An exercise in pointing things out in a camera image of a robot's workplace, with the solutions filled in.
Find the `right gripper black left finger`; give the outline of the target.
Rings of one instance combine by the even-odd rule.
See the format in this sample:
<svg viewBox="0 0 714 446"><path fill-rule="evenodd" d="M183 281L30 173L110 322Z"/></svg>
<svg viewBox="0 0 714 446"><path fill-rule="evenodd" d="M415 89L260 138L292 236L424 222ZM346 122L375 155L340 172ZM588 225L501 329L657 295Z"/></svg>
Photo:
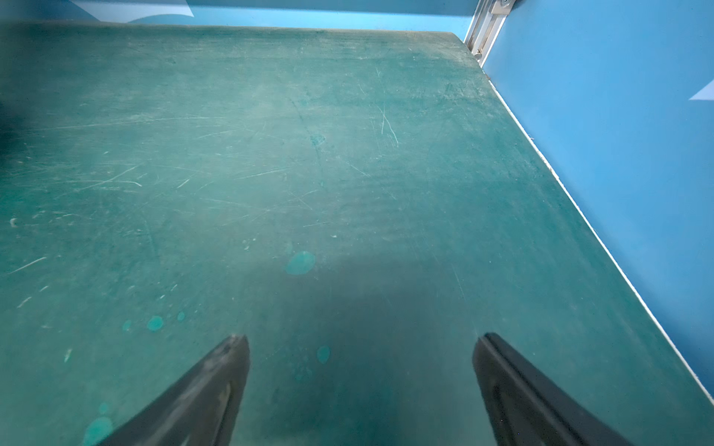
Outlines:
<svg viewBox="0 0 714 446"><path fill-rule="evenodd" d="M250 369L246 336L232 334L101 445L229 445Z"/></svg>

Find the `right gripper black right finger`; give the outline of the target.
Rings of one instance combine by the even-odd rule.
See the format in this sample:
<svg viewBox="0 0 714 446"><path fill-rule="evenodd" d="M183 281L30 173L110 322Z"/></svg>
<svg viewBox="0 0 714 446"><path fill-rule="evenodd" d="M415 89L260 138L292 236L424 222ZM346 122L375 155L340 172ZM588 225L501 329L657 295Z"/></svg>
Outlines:
<svg viewBox="0 0 714 446"><path fill-rule="evenodd" d="M498 445L629 445L496 333L472 353Z"/></svg>

